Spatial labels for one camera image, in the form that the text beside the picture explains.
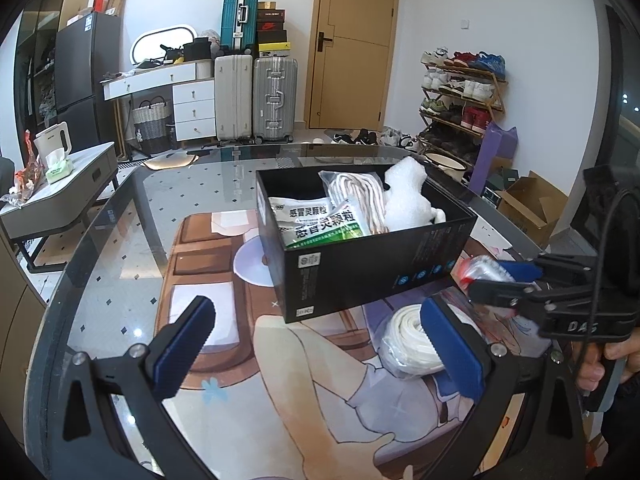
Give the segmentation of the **person's right hand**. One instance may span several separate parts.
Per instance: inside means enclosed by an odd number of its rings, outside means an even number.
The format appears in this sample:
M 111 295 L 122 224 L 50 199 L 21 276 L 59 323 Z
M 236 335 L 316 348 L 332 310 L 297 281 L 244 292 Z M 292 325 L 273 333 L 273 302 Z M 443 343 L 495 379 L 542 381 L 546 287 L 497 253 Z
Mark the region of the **person's right hand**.
M 625 368 L 620 378 L 620 383 L 628 380 L 639 373 L 640 370 L 640 332 L 636 327 L 631 335 L 622 342 L 606 344 L 603 349 L 597 344 L 590 344 L 586 355 L 582 360 L 582 366 L 577 373 L 576 384 L 584 391 L 594 391 L 597 389 L 600 380 L 605 374 L 603 359 L 610 361 L 624 360 Z

